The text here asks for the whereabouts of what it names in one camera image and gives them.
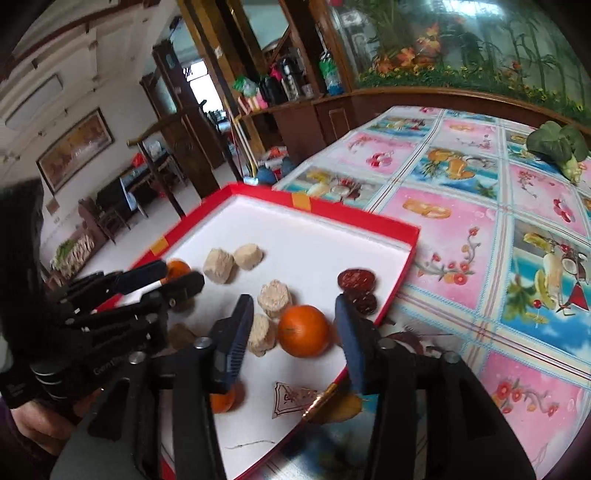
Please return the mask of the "person left hand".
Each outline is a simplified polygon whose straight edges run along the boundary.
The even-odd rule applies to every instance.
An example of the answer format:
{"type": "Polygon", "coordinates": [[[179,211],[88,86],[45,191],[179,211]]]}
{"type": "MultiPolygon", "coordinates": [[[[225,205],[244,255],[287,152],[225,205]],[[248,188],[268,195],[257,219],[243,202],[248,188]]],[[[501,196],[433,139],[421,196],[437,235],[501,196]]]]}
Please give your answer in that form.
{"type": "Polygon", "coordinates": [[[10,413],[17,430],[23,437],[31,440],[48,454],[58,456],[76,430],[80,419],[90,411],[101,393],[102,388],[99,388],[78,401],[73,407],[73,421],[38,400],[32,400],[11,409],[10,413]]]}

